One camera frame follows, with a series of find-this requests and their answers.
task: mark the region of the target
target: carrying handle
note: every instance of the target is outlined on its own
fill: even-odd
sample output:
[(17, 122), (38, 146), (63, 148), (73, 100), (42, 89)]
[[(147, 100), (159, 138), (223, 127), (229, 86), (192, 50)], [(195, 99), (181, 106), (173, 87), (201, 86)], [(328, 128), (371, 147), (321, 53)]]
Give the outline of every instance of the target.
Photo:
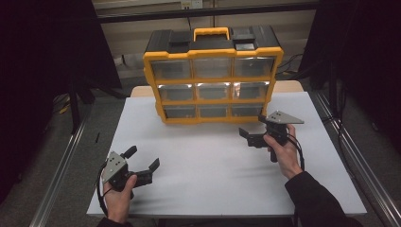
[(197, 36), (202, 36), (202, 35), (226, 35), (227, 40), (230, 40), (228, 27), (195, 28), (194, 42), (197, 40)]

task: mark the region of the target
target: white table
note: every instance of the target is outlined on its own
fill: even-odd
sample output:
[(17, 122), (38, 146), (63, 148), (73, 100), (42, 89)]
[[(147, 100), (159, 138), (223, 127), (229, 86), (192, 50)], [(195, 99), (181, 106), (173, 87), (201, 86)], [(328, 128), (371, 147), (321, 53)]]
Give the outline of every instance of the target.
[[(283, 111), (304, 120), (295, 125), (305, 170), (324, 185), (348, 215), (365, 214), (356, 189), (305, 92), (273, 93), (269, 114)], [(111, 150), (138, 151), (129, 169), (147, 169), (160, 158), (153, 184), (133, 190), (131, 218), (266, 218), (293, 215), (287, 179), (265, 148), (249, 148), (238, 127), (263, 132), (263, 124), (166, 125), (154, 97), (127, 98)], [(88, 215), (103, 216), (96, 194)]]

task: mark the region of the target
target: wrist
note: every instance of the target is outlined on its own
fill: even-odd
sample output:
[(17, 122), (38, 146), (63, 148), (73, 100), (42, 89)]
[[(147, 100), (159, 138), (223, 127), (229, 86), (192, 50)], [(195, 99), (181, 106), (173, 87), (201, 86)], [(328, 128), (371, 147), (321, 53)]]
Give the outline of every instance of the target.
[(286, 173), (287, 179), (291, 180), (291, 178), (295, 177), (296, 175), (302, 173), (302, 169), (299, 166), (296, 166), (292, 169), (289, 169)]
[(109, 215), (107, 216), (107, 218), (108, 218), (109, 220), (112, 220), (112, 221), (114, 221), (114, 222), (116, 222), (116, 223), (120, 223), (120, 224), (125, 224), (125, 222), (127, 221), (127, 219), (121, 217), (121, 215), (109, 214)]

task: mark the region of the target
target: wall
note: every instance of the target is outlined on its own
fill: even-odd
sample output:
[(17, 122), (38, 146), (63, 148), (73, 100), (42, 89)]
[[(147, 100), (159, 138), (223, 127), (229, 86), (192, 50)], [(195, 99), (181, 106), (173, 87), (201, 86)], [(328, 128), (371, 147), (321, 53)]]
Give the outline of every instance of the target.
[[(244, 6), (263, 6), (286, 3), (302, 3), (303, 0), (203, 0), (204, 8), (230, 8)], [(119, 13), (144, 13), (181, 9), (181, 2), (176, 0), (93, 0), (97, 15)], [(210, 26), (257, 26), (271, 25), (285, 51), (284, 60), (304, 52), (315, 10), (227, 15), (216, 17), (190, 18), (192, 28)], [(130, 72), (123, 72), (125, 67), (117, 66), (121, 78), (130, 77), (132, 69), (135, 75), (142, 74), (142, 54), (153, 30), (189, 29), (186, 18), (154, 21), (125, 22), (102, 25), (111, 52), (118, 57), (125, 55), (130, 64)], [(296, 70), (294, 62), (291, 70)]]

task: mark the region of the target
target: gray floor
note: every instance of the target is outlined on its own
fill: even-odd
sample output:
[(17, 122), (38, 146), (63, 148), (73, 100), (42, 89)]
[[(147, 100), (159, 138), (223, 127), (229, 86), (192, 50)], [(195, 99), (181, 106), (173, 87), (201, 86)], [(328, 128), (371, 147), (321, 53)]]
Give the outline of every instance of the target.
[[(124, 88), (120, 92), (126, 94), (129, 94), (135, 85), (144, 83), (144, 80), (139, 78), (122, 79), (122, 81)], [(310, 92), (312, 100), (316, 102), (318, 112), (324, 116), (315, 98), (317, 91), (310, 91), (307, 80), (302, 83)], [(86, 209), (94, 192), (93, 182), (97, 170), (104, 161), (113, 140), (119, 115), (124, 107), (124, 100), (115, 99), (99, 91), (95, 91), (95, 93), (96, 102), (92, 106), (90, 117), (71, 158), (70, 166), (66, 169), (65, 178), (61, 182), (61, 189), (52, 210), (45, 220), (45, 226), (96, 226), (99, 222), (99, 218), (87, 216)], [(393, 148), (385, 135), (372, 128), (371, 119), (359, 108), (351, 96), (348, 98), (343, 122), (377, 178), (400, 207), (400, 153)], [(326, 128), (337, 147), (336, 132), (330, 127), (330, 124), (326, 124)], [(0, 206), (0, 227), (28, 226), (31, 223), (71, 139), (71, 129), (72, 120), (69, 112), (53, 115), (47, 127), (42, 147), (27, 168), (23, 180), (14, 185), (7, 199)], [(362, 190), (357, 185), (357, 181), (354, 181), (356, 188), (368, 210), (368, 214), (356, 218), (368, 227), (382, 226), (379, 218), (386, 222), (386, 226), (391, 226), (373, 193), (364, 183), (349, 157), (348, 160)], [(152, 219), (135, 219), (131, 222), (134, 226), (154, 226), (155, 223)], [(181, 219), (169, 220), (167, 226), (189, 226), (193, 223), (201, 226), (286, 226), (285, 222), (282, 219), (264, 218), (218, 219), (207, 222)]]

